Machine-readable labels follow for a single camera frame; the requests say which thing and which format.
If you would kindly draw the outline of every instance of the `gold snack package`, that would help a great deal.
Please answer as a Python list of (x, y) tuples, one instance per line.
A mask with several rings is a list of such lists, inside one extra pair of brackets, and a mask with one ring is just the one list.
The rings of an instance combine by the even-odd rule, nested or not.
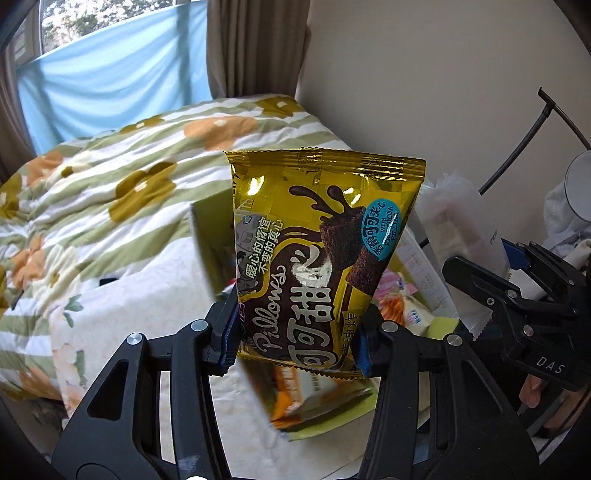
[(339, 377), (404, 229), (425, 161), (342, 150), (226, 152), (240, 356)]

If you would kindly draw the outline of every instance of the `snack bag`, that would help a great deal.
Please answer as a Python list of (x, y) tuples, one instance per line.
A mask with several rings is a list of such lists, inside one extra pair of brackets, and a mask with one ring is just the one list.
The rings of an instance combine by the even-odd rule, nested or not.
[(295, 367), (275, 367), (277, 399), (271, 423), (284, 430), (371, 395), (368, 380), (340, 380)]
[(354, 377), (357, 322), (394, 252), (425, 162), (310, 148), (226, 152), (240, 355)]

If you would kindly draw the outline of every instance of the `window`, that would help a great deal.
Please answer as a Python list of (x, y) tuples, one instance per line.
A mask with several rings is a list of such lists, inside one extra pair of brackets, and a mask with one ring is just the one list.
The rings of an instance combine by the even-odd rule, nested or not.
[(174, 0), (40, 0), (39, 21), (43, 53), (122, 20), (159, 8)]
[(17, 65), (22, 65), (41, 54), (38, 19), (39, 4), (29, 12), (14, 34), (12, 44), (14, 45), (14, 60)]

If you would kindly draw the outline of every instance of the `white cloth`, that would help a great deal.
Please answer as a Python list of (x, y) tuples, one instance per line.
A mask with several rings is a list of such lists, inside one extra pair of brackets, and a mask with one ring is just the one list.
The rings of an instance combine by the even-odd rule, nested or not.
[(543, 247), (559, 257), (564, 258), (571, 253), (579, 239), (591, 238), (591, 222), (579, 218), (569, 206), (564, 182), (546, 196), (544, 223), (548, 238)]

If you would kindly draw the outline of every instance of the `white wall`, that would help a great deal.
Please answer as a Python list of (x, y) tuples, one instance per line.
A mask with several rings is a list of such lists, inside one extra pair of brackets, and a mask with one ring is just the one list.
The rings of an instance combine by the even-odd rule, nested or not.
[[(298, 100), (355, 150), (476, 187), (539, 116), (540, 86), (591, 140), (591, 57), (552, 0), (313, 0)], [(553, 113), (485, 194), (501, 234), (543, 241), (545, 194), (583, 151)]]

